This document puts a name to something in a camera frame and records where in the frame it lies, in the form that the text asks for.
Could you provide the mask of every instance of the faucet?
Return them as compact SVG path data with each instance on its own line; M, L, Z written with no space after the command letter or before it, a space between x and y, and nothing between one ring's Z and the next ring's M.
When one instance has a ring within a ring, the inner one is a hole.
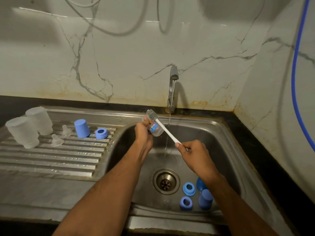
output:
M171 73L169 76L169 89L168 89L168 99L167 99L167 108L166 111L171 113L175 110L175 106L172 105L173 100L173 90L175 87L175 81L178 80L178 69L176 66L171 67Z

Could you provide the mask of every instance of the drain strainer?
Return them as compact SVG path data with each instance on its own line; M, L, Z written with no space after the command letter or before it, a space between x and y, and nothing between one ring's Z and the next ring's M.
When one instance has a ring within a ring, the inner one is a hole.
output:
M178 175L170 169L162 169L154 174L153 184L157 191L162 194L174 194L179 186Z

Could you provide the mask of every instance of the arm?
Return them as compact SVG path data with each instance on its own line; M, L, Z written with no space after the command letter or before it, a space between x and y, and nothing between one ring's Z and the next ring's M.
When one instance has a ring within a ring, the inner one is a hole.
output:
M153 145L148 125L146 117L137 123L128 152L70 210L53 236L121 234L142 163Z
M219 205L232 235L277 235L230 187L210 158L205 145L198 140L176 143L184 161L206 184Z

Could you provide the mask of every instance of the blue cap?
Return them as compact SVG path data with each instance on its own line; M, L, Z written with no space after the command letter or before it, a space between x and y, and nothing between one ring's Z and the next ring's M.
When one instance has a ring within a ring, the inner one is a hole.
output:
M77 136L79 138L85 138L90 135L89 126L84 119L76 120L74 126L76 127Z
M208 189L208 187L204 184L204 182L198 177L197 182L196 182L196 188L199 191L203 191L205 189Z
M96 139L105 139L108 137L108 132L105 128L99 128L95 131Z
M184 186L183 186L183 192L188 195L188 196L192 196L195 194L196 190L195 187L192 183L187 182Z
M192 201L189 197L184 196L180 200L179 206L180 206L181 210L192 210Z
M209 210L212 206L213 196L208 189L203 190L200 194L198 203L203 210Z

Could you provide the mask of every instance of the hand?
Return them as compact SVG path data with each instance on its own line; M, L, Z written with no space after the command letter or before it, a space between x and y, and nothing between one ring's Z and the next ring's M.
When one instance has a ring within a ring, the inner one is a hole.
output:
M150 122L147 116L144 116L144 121L136 124L136 140L135 143L142 147L143 157L145 158L153 146L153 136L148 132L147 127Z
M213 163L206 146L199 140L186 142L183 144L175 143L187 166L195 172L203 182L213 181L220 173Z

